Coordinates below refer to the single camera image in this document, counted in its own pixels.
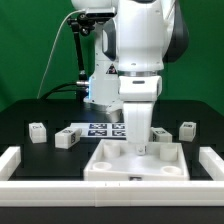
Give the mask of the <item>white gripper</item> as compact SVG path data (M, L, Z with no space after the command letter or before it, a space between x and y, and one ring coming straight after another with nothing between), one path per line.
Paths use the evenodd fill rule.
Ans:
M136 153L146 154L154 104L162 91L162 78L120 76L119 97L123 102L126 139L137 144Z

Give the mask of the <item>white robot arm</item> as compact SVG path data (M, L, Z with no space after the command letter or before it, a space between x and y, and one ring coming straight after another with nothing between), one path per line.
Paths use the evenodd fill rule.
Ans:
M71 0L95 30L95 69L85 105L123 119L126 139L146 153L164 64L182 56L188 30L179 0Z

